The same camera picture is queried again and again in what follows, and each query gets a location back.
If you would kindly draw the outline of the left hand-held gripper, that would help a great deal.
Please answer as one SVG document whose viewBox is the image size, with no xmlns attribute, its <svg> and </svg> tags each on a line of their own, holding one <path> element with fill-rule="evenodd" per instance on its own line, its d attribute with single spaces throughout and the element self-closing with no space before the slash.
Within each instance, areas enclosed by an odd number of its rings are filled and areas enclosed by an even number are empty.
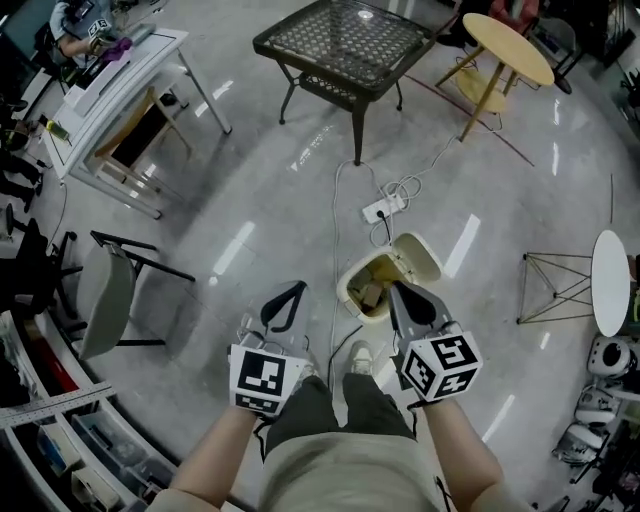
<svg viewBox="0 0 640 512">
<path fill-rule="evenodd" d="M 277 284 L 260 309 L 267 329 L 240 327 L 228 351 L 232 405 L 277 416 L 308 364 L 307 324 L 311 294 L 304 281 Z"/>
</svg>

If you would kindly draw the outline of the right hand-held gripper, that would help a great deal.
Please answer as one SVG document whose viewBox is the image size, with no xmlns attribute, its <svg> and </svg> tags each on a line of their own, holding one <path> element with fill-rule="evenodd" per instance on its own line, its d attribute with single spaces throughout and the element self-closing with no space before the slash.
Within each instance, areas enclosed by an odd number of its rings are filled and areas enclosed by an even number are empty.
<svg viewBox="0 0 640 512">
<path fill-rule="evenodd" d="M 414 283 L 394 281 L 389 293 L 394 331 L 408 343 L 399 375 L 419 398 L 434 402 L 466 392 L 483 367 L 483 358 L 471 331 L 425 337 L 452 320 L 444 302 Z"/>
</svg>

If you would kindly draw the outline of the cream pedal trash bin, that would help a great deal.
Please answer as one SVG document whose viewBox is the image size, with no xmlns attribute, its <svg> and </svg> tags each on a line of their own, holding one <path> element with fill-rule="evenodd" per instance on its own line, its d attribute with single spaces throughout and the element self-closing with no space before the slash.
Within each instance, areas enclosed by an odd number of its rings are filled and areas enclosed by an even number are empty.
<svg viewBox="0 0 640 512">
<path fill-rule="evenodd" d="M 346 310 L 363 324 L 382 322 L 389 317 L 389 293 L 386 300 L 376 309 L 363 312 L 351 298 L 347 290 L 350 279 L 361 269 L 382 267 L 391 271 L 393 281 L 427 286 L 442 277 L 442 265 L 438 257 L 417 233 L 407 232 L 398 235 L 391 245 L 378 248 L 353 263 L 337 282 L 337 297 Z"/>
</svg>

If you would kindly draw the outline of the person's left forearm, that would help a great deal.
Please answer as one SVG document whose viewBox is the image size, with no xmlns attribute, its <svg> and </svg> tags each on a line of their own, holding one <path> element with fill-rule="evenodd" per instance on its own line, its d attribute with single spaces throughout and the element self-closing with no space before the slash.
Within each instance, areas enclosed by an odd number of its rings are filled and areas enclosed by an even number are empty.
<svg viewBox="0 0 640 512">
<path fill-rule="evenodd" d="M 253 412 L 229 406 L 180 464 L 170 488 L 220 509 L 231 493 L 256 421 Z"/>
</svg>

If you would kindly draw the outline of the person's dark trousers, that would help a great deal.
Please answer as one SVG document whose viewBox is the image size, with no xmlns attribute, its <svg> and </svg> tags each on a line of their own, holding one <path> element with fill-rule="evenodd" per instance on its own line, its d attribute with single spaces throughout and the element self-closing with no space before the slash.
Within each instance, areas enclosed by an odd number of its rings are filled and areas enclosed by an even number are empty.
<svg viewBox="0 0 640 512">
<path fill-rule="evenodd" d="M 295 438 L 326 433 L 415 438 L 392 397 L 378 387 L 372 376 L 345 374 L 343 394 L 348 414 L 346 425 L 341 427 L 327 385 L 315 375 L 304 379 L 270 426 L 265 452 Z"/>
</svg>

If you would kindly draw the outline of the white power strip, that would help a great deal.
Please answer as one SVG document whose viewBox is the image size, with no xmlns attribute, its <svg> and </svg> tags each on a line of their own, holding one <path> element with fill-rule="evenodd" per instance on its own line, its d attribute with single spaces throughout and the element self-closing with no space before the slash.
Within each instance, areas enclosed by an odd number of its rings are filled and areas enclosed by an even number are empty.
<svg viewBox="0 0 640 512">
<path fill-rule="evenodd" d="M 366 223 L 376 224 L 382 219 L 395 215 L 406 208 L 406 201 L 397 194 L 386 196 L 362 209 L 362 216 Z"/>
</svg>

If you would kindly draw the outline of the person's beige shirt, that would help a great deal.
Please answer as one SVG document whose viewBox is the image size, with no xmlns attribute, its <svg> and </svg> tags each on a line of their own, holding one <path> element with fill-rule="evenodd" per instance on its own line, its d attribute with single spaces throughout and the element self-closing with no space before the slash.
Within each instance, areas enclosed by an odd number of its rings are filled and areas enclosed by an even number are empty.
<svg viewBox="0 0 640 512">
<path fill-rule="evenodd" d="M 258 512 L 445 512 L 434 478 L 406 438 L 300 437 L 265 462 Z"/>
</svg>

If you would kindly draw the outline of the grey folding chair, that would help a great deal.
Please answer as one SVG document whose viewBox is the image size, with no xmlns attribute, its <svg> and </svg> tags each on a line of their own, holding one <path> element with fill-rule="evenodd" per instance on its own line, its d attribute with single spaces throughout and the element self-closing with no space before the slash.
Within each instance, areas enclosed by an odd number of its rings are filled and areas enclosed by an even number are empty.
<svg viewBox="0 0 640 512">
<path fill-rule="evenodd" d="M 85 323 L 77 349 L 88 360 L 116 347 L 163 346 L 162 339 L 125 339 L 136 283 L 141 270 L 154 268 L 193 282 L 195 277 L 132 252 L 132 247 L 154 251 L 156 247 L 132 239 L 93 230 L 96 246 L 85 258 L 78 281 L 76 306 Z"/>
</svg>

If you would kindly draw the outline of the white round device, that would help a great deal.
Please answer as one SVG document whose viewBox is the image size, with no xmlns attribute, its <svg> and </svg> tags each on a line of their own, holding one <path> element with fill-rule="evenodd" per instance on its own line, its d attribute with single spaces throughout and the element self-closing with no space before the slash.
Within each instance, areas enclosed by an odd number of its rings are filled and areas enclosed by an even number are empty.
<svg viewBox="0 0 640 512">
<path fill-rule="evenodd" d="M 624 338 L 597 336 L 587 358 L 587 371 L 593 375 L 621 379 L 640 368 L 633 345 Z"/>
<path fill-rule="evenodd" d="M 588 426 L 573 423 L 563 433 L 552 450 L 552 456 L 572 467 L 594 462 L 608 439 L 608 433 L 598 433 Z"/>
<path fill-rule="evenodd" d="M 602 427 L 617 416 L 621 400 L 598 388 L 586 386 L 577 401 L 574 418 L 577 422 L 591 427 Z"/>
</svg>

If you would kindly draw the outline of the wooden chair with black seat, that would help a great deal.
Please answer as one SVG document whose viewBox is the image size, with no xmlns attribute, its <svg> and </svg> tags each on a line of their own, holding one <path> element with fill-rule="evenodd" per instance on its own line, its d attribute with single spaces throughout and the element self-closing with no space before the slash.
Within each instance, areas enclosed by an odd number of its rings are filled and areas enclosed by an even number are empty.
<svg viewBox="0 0 640 512">
<path fill-rule="evenodd" d="M 159 95 L 154 87 L 149 87 L 120 130 L 95 150 L 94 157 L 102 162 L 101 171 L 132 191 L 142 192 L 149 188 L 152 193 L 158 193 L 160 187 L 153 184 L 154 178 L 138 174 L 135 168 L 168 131 L 178 136 L 186 147 L 187 156 L 191 156 L 194 147 L 170 111 L 170 107 L 178 104 L 179 100 L 171 90 Z"/>
</svg>

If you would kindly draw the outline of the black office chair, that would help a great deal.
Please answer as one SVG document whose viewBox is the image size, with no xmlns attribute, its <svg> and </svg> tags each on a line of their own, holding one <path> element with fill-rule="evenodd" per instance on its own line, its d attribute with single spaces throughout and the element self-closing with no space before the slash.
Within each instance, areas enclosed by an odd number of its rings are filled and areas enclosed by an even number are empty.
<svg viewBox="0 0 640 512">
<path fill-rule="evenodd" d="M 37 222 L 30 219 L 28 224 L 17 220 L 9 223 L 9 232 L 21 231 L 22 238 L 14 258 L 0 258 L 0 314 L 5 311 L 20 312 L 28 317 L 41 314 L 54 306 L 55 294 L 71 319 L 77 319 L 77 312 L 70 305 L 63 288 L 63 278 L 80 272 L 82 266 L 63 269 L 67 244 L 77 239 L 77 234 L 67 231 L 61 245 L 47 249 L 47 238 L 39 231 Z"/>
</svg>

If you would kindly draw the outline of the white desk with black outline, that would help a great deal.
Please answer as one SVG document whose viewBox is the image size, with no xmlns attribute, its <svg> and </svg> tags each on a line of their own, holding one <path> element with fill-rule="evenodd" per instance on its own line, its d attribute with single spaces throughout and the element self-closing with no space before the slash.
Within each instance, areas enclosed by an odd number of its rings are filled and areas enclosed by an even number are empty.
<svg viewBox="0 0 640 512">
<path fill-rule="evenodd" d="M 191 79 L 224 133 L 232 132 L 232 125 L 217 105 L 206 79 L 188 52 L 183 49 L 190 34 L 186 31 L 156 28 L 116 65 L 119 72 L 102 88 L 93 105 L 84 113 L 63 102 L 53 120 L 69 134 L 63 141 L 46 131 L 42 139 L 59 180 L 69 177 L 153 218 L 162 213 L 104 181 L 89 170 L 85 160 L 107 129 L 133 100 L 141 97 L 146 86 L 160 73 L 162 67 L 177 56 L 186 75 Z"/>
</svg>

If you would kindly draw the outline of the white shelving unit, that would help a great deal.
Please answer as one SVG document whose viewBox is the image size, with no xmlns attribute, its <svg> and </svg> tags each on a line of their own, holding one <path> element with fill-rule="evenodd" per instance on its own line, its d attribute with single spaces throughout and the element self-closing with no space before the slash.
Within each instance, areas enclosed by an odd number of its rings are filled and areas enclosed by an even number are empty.
<svg viewBox="0 0 640 512">
<path fill-rule="evenodd" d="M 52 512 L 145 512 L 176 466 L 117 409 L 48 314 L 0 314 L 0 355 L 19 403 L 0 407 L 0 438 Z"/>
</svg>

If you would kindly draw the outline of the black rattan glass-top table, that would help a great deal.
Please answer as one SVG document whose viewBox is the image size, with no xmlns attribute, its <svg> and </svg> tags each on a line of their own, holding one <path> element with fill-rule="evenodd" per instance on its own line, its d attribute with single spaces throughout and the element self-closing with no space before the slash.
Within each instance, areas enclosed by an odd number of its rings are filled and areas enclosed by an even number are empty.
<svg viewBox="0 0 640 512">
<path fill-rule="evenodd" d="M 253 39 L 256 54 L 277 63 L 289 87 L 279 123 L 296 89 L 351 114 L 354 164 L 361 164 L 370 104 L 391 88 L 436 43 L 428 28 L 360 0 L 315 0 Z"/>
</svg>

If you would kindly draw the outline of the round wooden table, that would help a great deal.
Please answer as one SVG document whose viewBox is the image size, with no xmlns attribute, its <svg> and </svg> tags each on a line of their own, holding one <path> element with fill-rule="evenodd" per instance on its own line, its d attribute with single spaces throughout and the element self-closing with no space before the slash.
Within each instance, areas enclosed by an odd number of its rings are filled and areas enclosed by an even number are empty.
<svg viewBox="0 0 640 512">
<path fill-rule="evenodd" d="M 500 21 L 481 14 L 469 13 L 463 18 L 469 34 L 478 43 L 476 50 L 451 68 L 436 84 L 441 86 L 452 77 L 463 95 L 475 105 L 475 110 L 459 140 L 463 142 L 472 132 L 483 112 L 501 113 L 505 100 L 518 77 L 539 86 L 554 84 L 554 75 L 545 57 L 520 33 Z M 488 52 L 497 59 L 490 79 L 466 66 Z"/>
</svg>

